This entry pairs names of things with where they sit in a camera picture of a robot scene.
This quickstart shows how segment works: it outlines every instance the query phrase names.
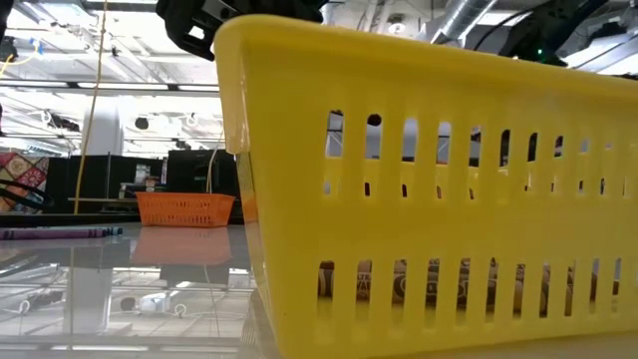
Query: ductwork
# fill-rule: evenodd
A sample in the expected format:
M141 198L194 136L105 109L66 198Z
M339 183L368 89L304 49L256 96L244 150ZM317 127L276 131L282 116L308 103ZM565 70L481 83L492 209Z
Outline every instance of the ductwork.
M433 44L446 44L464 38L497 0L450 0Z

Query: black cable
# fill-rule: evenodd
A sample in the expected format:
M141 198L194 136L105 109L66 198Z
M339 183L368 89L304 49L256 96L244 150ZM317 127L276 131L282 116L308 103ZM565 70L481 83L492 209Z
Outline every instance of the black cable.
M6 179L0 179L0 184L6 184L6 185L10 185L10 186L16 186L19 187L21 189L25 189L27 191L29 191L32 194L36 194L37 196L39 196L42 200L41 201L34 201L32 199L29 199L27 197L23 197L20 194L16 194L8 189L4 189L4 188L0 188L0 197L5 197L5 198L9 198L17 203L20 203L22 205L26 205L28 207L34 208L34 209L49 209L52 208L55 205L55 201L53 200L53 198L44 193L43 191L32 187L30 185L26 185L23 183L19 183L16 181L12 181L12 180L6 180Z
M487 32L486 32L486 33L484 33L484 34L482 35L482 37L480 38L480 40L478 40L477 44L475 45L474 51L478 50L478 49L479 49L479 47L480 47L480 45L482 45L483 41L485 41L485 39L487 39L487 37L488 37L489 35L491 35L494 31L498 30L498 28L502 27L503 25L505 25L505 24L506 24L506 23L508 23L509 21L511 21L511 20L513 20L513 19L515 19L515 18L517 18L517 17L519 17L519 16L523 16L523 15L525 15L525 14L528 14L528 13L530 13L530 12L532 12L532 11L536 10L536 9L539 9L539 8L541 8L541 7L545 6L545 5L547 5L547 4L548 4L548 3L550 3L551 1L553 1L553 0L549 0L549 1L544 2L544 3L542 3L542 4L538 4L538 5L533 6L533 7L529 8L529 9L527 9L527 10L521 10L521 11L518 11L517 13L515 13L515 14L513 14L513 15L509 16L509 17L507 17L505 20L503 20L503 21L499 22L498 24L496 24L496 25L492 26L492 27L491 27L491 29L487 30Z

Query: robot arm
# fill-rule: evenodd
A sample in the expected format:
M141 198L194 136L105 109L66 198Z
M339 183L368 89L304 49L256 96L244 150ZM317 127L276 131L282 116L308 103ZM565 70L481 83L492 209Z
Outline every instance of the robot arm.
M241 15L271 14L321 22L319 9L328 0L159 0L156 11L164 19L168 37L181 49L213 61L210 47L224 22ZM190 35L197 27L203 37Z
M578 25L607 0L550 0L536 7L509 31L501 56L548 65L566 66L556 51Z

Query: ceiling light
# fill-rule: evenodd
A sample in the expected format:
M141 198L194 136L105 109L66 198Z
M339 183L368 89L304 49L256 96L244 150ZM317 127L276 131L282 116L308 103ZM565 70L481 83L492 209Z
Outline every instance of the ceiling light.
M82 351L147 351L148 346L128 345L54 345L51 350L82 350Z
M388 27L388 31L390 31L392 34L401 34L405 30L406 30L406 24L404 23L395 23L390 25L390 27Z
M246 269L230 268L228 269L228 274L248 274L248 271Z
M160 349L166 352L192 352L192 353L236 353L237 348L220 346L165 346Z
M40 135L40 134L4 134L2 137L2 141L6 139L27 139L27 140L37 140L37 139L46 139L46 140L54 140L59 139L58 135Z
M56 81L19 81L19 80L0 80L0 86L17 86L17 87L68 87L67 83Z
M125 268L125 267L115 267L113 268L113 271L118 272L138 272L138 273L160 273L161 269L160 268L143 268L143 267L130 267L130 268Z
M78 86L82 89L94 89L96 83L78 83ZM168 90L167 85L160 84L114 84L114 83L101 83L100 89L106 90Z
M178 88L182 91L219 91L219 86L179 85Z

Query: yellow cable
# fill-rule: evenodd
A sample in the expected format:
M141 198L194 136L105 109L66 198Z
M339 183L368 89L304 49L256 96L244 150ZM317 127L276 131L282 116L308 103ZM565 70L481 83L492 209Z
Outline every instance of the yellow cable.
M22 61L18 61L18 62L12 63L11 59L13 59L13 54L10 54L9 57L7 58L7 61L5 61L3 63L4 65L2 65L2 70L0 70L0 78L2 78L2 75L4 75L4 71L7 70L7 67L24 65L24 64L28 63L29 61L33 60L33 58L36 56L36 54L38 54L38 43L36 41L33 42L33 53L28 58L26 58L26 59L24 59Z
M76 196L74 198L73 214L78 214L80 208L80 188L82 187L82 172L84 170L84 162L87 155L87 147L91 138L91 126L93 124L93 114L96 110L96 101L98 100L98 91L100 89L100 81L102 80L102 48L104 47L104 34L107 32L107 11L108 0L104 0L104 9L102 12L102 30L100 31L100 47L98 48L98 78L96 80L96 88L93 90L93 101L91 103L91 113L89 114L89 122L87 123L87 132L84 136L82 145L82 155L80 156L80 169L78 170L78 181L76 183Z
M9 66L9 61L11 61L11 59L13 59L13 54L9 55L7 61L4 65L2 65L2 70L0 70L0 79L2 78L2 75L4 75L4 71L7 70L7 66Z
M215 149L212 151L212 156L210 156L210 162L208 162L208 174L206 175L206 190L208 193L212 193L211 187L211 179L210 179L210 170L212 170L212 162L215 159L215 155L217 155L217 149L219 149L219 141L221 141L221 137L223 136L223 127L221 127L221 132L219 133L219 138L217 138L217 143L215 144Z

